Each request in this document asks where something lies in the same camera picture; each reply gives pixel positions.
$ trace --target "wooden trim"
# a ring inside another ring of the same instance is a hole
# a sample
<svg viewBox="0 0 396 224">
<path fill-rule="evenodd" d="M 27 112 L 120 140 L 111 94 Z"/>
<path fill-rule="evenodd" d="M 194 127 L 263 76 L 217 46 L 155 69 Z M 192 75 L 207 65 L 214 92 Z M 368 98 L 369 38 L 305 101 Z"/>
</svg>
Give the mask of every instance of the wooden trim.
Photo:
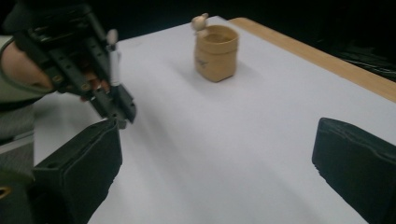
<svg viewBox="0 0 396 224">
<path fill-rule="evenodd" d="M 282 49 L 335 73 L 339 77 L 354 82 L 366 90 L 372 91 L 396 103 L 396 82 L 347 63 L 247 18 L 235 18 L 230 20 L 230 22 Z"/>
</svg>

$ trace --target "small figurine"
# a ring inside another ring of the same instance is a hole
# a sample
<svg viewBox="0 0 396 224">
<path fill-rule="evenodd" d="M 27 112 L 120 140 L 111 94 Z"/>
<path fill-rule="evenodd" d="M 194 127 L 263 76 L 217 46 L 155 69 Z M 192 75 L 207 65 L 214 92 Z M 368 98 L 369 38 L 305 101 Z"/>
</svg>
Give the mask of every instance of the small figurine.
<svg viewBox="0 0 396 224">
<path fill-rule="evenodd" d="M 196 35 L 205 36 L 207 35 L 207 22 L 206 19 L 209 17 L 209 14 L 204 13 L 201 16 L 194 17 L 191 21 L 191 27 L 195 30 Z"/>
</svg>

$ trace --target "brown container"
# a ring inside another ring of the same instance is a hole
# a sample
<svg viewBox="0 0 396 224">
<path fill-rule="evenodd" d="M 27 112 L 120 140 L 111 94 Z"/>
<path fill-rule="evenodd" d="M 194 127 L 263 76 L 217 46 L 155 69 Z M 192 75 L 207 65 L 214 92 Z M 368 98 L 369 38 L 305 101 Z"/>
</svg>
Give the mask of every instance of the brown container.
<svg viewBox="0 0 396 224">
<path fill-rule="evenodd" d="M 236 70 L 238 38 L 238 33 L 227 26 L 207 26 L 196 37 L 195 69 L 213 82 L 231 77 Z"/>
</svg>

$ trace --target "table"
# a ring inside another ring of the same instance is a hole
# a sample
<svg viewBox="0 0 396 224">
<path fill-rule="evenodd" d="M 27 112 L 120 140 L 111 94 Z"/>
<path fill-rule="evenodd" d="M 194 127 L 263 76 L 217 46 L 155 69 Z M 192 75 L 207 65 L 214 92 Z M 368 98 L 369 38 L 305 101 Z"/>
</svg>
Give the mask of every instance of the table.
<svg viewBox="0 0 396 224">
<path fill-rule="evenodd" d="M 311 162 L 318 120 L 395 145 L 396 104 L 238 22 L 209 20 L 240 34 L 236 74 L 220 83 L 194 70 L 189 24 L 120 42 L 138 113 L 120 131 L 123 165 L 90 223 L 365 223 Z M 36 162 L 99 120 L 66 94 L 35 110 Z"/>
</svg>

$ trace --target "white tabletop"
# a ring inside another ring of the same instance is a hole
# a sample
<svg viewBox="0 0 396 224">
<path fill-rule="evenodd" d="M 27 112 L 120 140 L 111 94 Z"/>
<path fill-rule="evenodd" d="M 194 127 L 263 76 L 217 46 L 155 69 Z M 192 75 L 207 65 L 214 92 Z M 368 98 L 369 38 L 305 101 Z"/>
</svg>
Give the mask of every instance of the white tabletop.
<svg viewBox="0 0 396 224">
<path fill-rule="evenodd" d="M 194 70 L 189 24 L 120 42 L 138 113 L 120 131 L 123 165 L 90 223 L 366 223 L 312 164 L 318 120 L 396 145 L 396 104 L 219 17 L 209 24 L 240 34 L 236 74 L 220 83 Z M 99 120 L 67 94 L 35 110 L 37 162 Z"/>
</svg>

